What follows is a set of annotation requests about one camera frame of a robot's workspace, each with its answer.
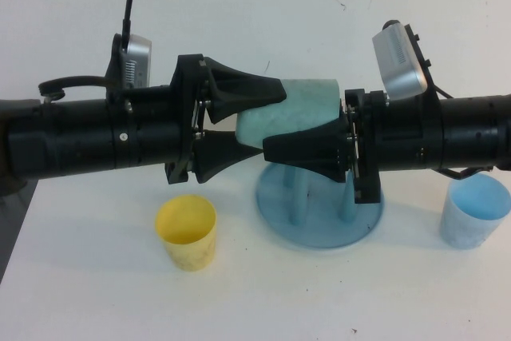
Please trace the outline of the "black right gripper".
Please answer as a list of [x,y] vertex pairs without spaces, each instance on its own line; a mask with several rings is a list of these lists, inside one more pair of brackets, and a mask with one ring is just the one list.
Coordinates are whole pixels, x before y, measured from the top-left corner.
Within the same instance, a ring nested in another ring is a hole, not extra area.
[[337,183],[351,171],[354,202],[382,199],[380,173],[423,169],[424,124],[417,103],[388,101],[384,92],[344,93],[340,117],[324,125],[263,139],[266,161],[306,169]]

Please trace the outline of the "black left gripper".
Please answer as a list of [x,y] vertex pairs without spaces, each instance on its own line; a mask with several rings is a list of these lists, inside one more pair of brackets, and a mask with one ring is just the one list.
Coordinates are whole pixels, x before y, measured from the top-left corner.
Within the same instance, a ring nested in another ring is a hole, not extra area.
[[138,164],[162,164],[169,184],[188,181],[192,158],[192,170],[203,184],[263,152],[239,143],[233,131],[206,130],[203,136],[208,85],[213,124],[287,98],[280,79],[244,73],[201,54],[180,55],[170,83],[149,90],[150,101],[137,123]]

